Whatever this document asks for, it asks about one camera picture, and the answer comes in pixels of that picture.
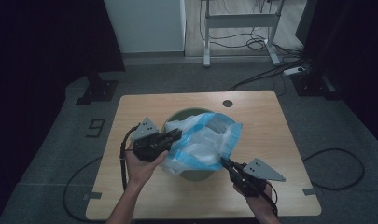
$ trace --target plastic bag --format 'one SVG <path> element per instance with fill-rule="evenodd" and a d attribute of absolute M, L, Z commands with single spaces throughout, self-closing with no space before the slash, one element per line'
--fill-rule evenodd
<path fill-rule="evenodd" d="M 221 169 L 220 157 L 230 157 L 241 136 L 242 123 L 220 113 L 203 113 L 165 124 L 166 132 L 175 128 L 182 130 L 182 138 L 172 144 L 162 169 L 180 175 L 186 170 Z"/>

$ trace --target wall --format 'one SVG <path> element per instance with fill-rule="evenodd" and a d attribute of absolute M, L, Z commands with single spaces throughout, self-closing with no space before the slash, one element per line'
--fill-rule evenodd
<path fill-rule="evenodd" d="M 184 50 L 183 0 L 105 0 L 105 5 L 122 53 Z"/>

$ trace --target black curtain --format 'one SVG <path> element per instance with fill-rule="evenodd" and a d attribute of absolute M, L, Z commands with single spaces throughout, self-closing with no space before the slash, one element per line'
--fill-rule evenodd
<path fill-rule="evenodd" d="M 0 214 L 66 86 L 124 70 L 103 0 L 0 0 Z"/>

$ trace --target wooden floor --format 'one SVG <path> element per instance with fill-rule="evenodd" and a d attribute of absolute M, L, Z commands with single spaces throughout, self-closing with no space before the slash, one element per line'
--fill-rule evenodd
<path fill-rule="evenodd" d="M 186 57 L 203 56 L 203 39 L 204 37 L 204 12 L 206 8 L 205 1 L 200 0 L 185 0 L 186 1 Z M 261 0 L 216 0 L 210 1 L 210 14 L 251 14 L 260 13 Z M 278 7 L 280 0 L 273 0 L 271 3 L 271 12 L 274 13 Z M 297 26 L 306 4 L 306 0 L 287 0 L 284 3 L 282 16 L 279 21 L 278 29 L 276 31 L 274 43 L 286 49 L 302 49 L 302 43 L 295 36 Z M 270 3 L 265 1 L 262 12 L 268 13 L 270 10 Z M 238 34 L 250 34 L 253 28 L 219 28 L 211 29 L 209 34 L 212 37 L 223 37 Z M 268 28 L 254 28 L 254 34 L 267 38 Z M 211 39 L 213 42 L 218 42 L 225 46 L 244 46 L 249 35 L 239 35 L 226 39 Z M 253 45 L 253 48 L 258 48 L 259 45 Z M 243 48 L 225 48 L 217 44 L 211 44 L 211 56 L 226 56 L 226 55 L 268 55 L 267 50 L 252 50 L 248 47 Z"/>

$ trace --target table top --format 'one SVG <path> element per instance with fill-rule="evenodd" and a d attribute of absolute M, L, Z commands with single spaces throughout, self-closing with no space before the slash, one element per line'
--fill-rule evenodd
<path fill-rule="evenodd" d="M 232 101 L 231 107 L 223 102 Z M 313 186 L 273 91 L 228 91 L 122 96 L 105 147 L 105 154 L 86 216 L 107 219 L 122 192 L 119 148 L 125 134 L 144 118 L 157 127 L 175 112 L 200 107 L 223 113 L 242 122 L 241 138 L 231 154 L 236 162 L 261 158 L 287 181 L 272 181 L 278 194 L 280 216 L 317 216 L 321 208 L 316 195 L 306 196 Z M 232 187 L 228 171 L 214 172 L 203 181 L 189 181 L 166 174 L 160 167 L 139 195 L 133 218 L 252 217 L 245 199 Z"/>

